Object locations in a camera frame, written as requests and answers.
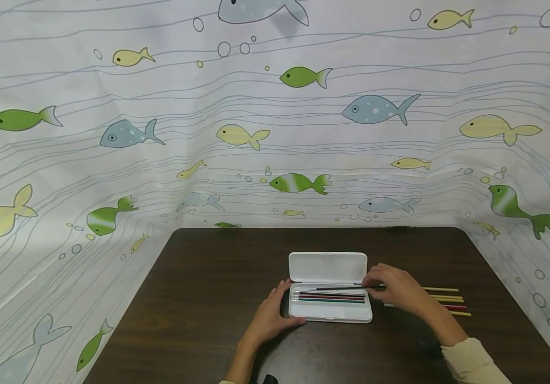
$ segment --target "fabric backdrop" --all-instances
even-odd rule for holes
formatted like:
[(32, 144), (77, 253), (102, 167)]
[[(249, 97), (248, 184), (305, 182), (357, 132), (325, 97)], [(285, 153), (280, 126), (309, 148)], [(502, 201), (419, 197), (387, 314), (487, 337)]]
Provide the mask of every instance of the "fabric backdrop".
[(0, 383), (215, 226), (458, 227), (550, 345), (550, 1), (0, 1)]

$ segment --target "dark wooden table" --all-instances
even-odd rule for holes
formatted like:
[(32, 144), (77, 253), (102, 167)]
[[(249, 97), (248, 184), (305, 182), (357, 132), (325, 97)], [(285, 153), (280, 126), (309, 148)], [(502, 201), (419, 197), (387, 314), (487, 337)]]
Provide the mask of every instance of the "dark wooden table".
[[(512, 383), (550, 383), (550, 348), (464, 232), (405, 229), (175, 231), (85, 383), (217, 384), (292, 251), (364, 252), (425, 286), (458, 287), (460, 318)], [(442, 383), (415, 339), (373, 303), (371, 324), (308, 323), (261, 350), (280, 384)]]

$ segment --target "left hand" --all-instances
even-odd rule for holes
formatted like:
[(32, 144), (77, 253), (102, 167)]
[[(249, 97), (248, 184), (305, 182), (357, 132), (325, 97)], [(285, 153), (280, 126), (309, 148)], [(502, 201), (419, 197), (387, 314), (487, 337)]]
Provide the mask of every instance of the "left hand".
[(283, 294), (291, 287), (292, 282), (281, 280), (279, 286), (273, 288), (270, 295), (259, 306), (256, 314), (247, 328), (243, 340), (259, 347), (264, 342), (273, 339), (284, 329), (298, 327), (307, 322), (304, 318), (284, 319), (279, 313)]

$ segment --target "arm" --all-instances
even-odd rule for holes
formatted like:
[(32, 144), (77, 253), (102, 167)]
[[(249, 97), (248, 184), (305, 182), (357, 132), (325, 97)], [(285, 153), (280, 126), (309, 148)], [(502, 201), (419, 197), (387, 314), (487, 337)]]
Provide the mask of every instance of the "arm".
[(459, 383), (511, 384), (480, 341), (470, 339), (450, 312), (431, 298), (406, 271), (380, 263), (365, 276), (363, 286), (377, 282), (384, 283), (386, 290), (367, 288), (369, 294), (423, 319), (439, 340), (450, 372)]

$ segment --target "beige sleeve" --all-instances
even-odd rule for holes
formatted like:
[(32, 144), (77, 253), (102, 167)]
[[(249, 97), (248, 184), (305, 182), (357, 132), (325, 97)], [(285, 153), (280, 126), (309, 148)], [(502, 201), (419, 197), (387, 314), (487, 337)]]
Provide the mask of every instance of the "beige sleeve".
[(454, 379), (461, 384), (512, 384), (478, 339), (469, 338), (441, 350)]

